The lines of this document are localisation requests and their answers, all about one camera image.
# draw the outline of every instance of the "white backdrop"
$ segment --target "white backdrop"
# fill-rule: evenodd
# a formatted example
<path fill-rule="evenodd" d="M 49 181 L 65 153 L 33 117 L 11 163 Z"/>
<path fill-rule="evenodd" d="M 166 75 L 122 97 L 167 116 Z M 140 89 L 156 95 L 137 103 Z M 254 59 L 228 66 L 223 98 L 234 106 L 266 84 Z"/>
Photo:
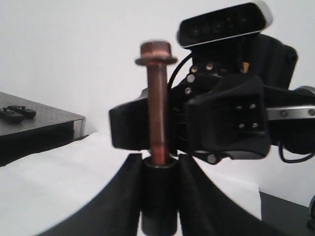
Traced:
<path fill-rule="evenodd" d="M 182 59 L 189 52 L 177 45 L 175 33 L 183 19 L 243 2 L 0 0 L 0 91 L 85 115 L 87 133 L 109 134 L 108 110 L 146 86 L 145 69 L 134 64 L 142 41 L 168 40 Z M 315 86 L 315 1 L 266 2 L 274 23 L 265 34 L 300 56 L 291 87 Z M 274 149 L 264 160 L 209 166 L 305 206 L 315 194 L 314 167 L 315 160 L 286 165 Z"/>

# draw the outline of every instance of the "white paper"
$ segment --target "white paper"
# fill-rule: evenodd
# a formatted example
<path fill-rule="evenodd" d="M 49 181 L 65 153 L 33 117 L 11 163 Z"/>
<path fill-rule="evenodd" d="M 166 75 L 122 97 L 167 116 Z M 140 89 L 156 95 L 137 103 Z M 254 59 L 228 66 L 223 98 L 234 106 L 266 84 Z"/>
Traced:
<path fill-rule="evenodd" d="M 94 133 L 1 167 L 0 235 L 32 236 L 68 218 L 104 188 L 129 153 L 112 148 L 109 136 Z M 261 218 L 257 186 L 209 173 L 206 163 L 197 162 L 231 199 Z"/>

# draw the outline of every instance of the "camera lens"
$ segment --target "camera lens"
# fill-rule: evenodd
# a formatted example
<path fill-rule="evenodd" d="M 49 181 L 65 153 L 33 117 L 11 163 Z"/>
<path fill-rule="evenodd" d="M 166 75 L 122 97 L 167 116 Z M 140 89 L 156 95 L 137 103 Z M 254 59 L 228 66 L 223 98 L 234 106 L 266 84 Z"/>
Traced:
<path fill-rule="evenodd" d="M 209 25 L 204 25 L 204 26 L 202 27 L 202 32 L 204 32 L 204 33 L 210 33 L 210 32 L 211 32 L 210 26 L 209 26 Z"/>
<path fill-rule="evenodd" d="M 248 19 L 246 17 L 239 17 L 238 18 L 238 25 L 240 27 L 246 27 L 248 24 Z"/>
<path fill-rule="evenodd" d="M 200 34 L 200 30 L 197 27 L 191 29 L 191 34 L 194 37 L 197 37 Z"/>
<path fill-rule="evenodd" d="M 224 28 L 224 22 L 223 21 L 215 21 L 211 25 L 211 29 L 214 33 L 220 33 Z"/>

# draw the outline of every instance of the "bolt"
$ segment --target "bolt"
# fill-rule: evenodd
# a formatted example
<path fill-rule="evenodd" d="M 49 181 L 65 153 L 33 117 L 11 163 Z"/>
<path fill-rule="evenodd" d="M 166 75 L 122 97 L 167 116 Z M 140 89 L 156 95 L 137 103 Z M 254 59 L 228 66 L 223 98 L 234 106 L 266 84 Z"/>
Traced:
<path fill-rule="evenodd" d="M 288 116 L 288 112 L 287 112 L 287 111 L 281 111 L 281 112 L 280 112 L 280 115 L 281 115 L 282 117 L 287 117 L 287 116 Z"/>
<path fill-rule="evenodd" d="M 197 70 L 198 70 L 198 67 L 197 67 L 197 66 L 193 66 L 193 67 L 190 69 L 190 71 L 191 71 L 192 73 L 196 73 Z"/>
<path fill-rule="evenodd" d="M 315 116 L 315 110 L 314 109 L 309 109 L 309 115 L 310 116 Z"/>
<path fill-rule="evenodd" d="M 213 65 L 211 63 L 206 65 L 206 69 L 207 70 L 212 70 L 213 69 Z"/>
<path fill-rule="evenodd" d="M 185 94 L 187 94 L 187 95 L 188 95 L 188 94 L 191 94 L 191 88 L 189 88 L 189 87 L 186 88 L 186 89 L 185 89 Z"/>
<path fill-rule="evenodd" d="M 195 81 L 194 75 L 187 75 L 186 77 L 188 83 L 193 83 Z"/>
<path fill-rule="evenodd" d="M 210 164 L 215 164 L 217 162 L 217 157 L 213 154 L 210 154 L 207 156 L 207 161 L 210 163 Z"/>
<path fill-rule="evenodd" d="M 163 166 L 168 152 L 168 100 L 166 66 L 177 59 L 172 56 L 171 45 L 165 41 L 146 42 L 141 45 L 141 58 L 135 63 L 147 67 L 150 145 L 152 162 Z"/>

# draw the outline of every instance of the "black cylindrical holder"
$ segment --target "black cylindrical holder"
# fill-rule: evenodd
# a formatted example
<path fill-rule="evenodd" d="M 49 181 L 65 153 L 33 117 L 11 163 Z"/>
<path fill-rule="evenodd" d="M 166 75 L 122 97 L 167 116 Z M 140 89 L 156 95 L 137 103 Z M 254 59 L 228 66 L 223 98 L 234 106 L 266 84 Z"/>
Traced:
<path fill-rule="evenodd" d="M 142 165 L 142 231 L 148 236 L 172 236 L 177 231 L 178 161 L 155 166 L 148 157 Z"/>

